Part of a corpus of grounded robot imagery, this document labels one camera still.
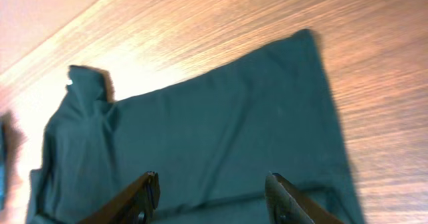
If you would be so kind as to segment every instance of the green fabric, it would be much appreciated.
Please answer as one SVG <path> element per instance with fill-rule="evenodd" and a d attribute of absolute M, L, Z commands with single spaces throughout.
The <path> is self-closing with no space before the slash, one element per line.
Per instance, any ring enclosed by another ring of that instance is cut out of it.
<path fill-rule="evenodd" d="M 270 171 L 363 222 L 309 30 L 115 103 L 100 73 L 72 66 L 69 75 L 31 173 L 28 223 L 74 223 L 146 171 L 159 173 L 157 223 L 268 223 Z"/>

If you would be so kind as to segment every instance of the wooden table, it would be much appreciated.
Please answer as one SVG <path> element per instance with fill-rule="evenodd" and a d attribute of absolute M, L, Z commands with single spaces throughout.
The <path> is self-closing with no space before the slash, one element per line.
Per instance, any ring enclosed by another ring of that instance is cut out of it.
<path fill-rule="evenodd" d="M 428 223 L 428 0 L 99 0 L 0 75 L 9 179 L 22 223 L 43 128 L 68 66 L 110 72 L 121 100 L 198 76 L 310 27 L 368 223 Z"/>

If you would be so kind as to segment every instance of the black object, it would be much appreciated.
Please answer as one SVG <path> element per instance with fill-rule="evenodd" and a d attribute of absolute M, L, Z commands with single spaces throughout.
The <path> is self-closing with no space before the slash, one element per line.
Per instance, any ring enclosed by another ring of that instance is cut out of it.
<path fill-rule="evenodd" d="M 6 196 L 6 138 L 0 121 L 0 210 L 4 209 Z"/>
<path fill-rule="evenodd" d="M 160 193 L 158 174 L 147 172 L 79 223 L 150 223 L 153 211 L 158 207 Z"/>
<path fill-rule="evenodd" d="M 341 224 L 279 174 L 266 177 L 265 197 L 272 224 Z"/>
<path fill-rule="evenodd" d="M 158 175 L 154 172 L 146 173 L 80 223 L 150 223 L 160 193 Z M 266 177 L 265 199 L 272 224 L 342 223 L 279 174 Z"/>

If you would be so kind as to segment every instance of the wood grain surface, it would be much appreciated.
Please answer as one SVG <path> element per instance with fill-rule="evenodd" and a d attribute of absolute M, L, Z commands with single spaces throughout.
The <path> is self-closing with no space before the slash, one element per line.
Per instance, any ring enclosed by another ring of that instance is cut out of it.
<path fill-rule="evenodd" d="M 0 72 L 97 0 L 0 0 Z"/>
<path fill-rule="evenodd" d="M 367 223 L 428 223 L 428 0 L 99 0 L 0 75 L 8 196 L 22 223 L 43 128 L 71 64 L 110 72 L 121 100 L 198 76 L 310 27 Z"/>

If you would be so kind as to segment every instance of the t-shirt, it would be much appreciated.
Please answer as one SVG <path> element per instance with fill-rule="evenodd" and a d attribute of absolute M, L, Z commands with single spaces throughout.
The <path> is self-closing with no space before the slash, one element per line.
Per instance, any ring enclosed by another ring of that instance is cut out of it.
<path fill-rule="evenodd" d="M 71 66 L 69 76 L 31 172 L 28 223 L 75 223 L 146 171 L 159 175 L 155 223 L 269 223 L 269 172 L 363 223 L 310 30 L 113 103 L 101 73 Z"/>

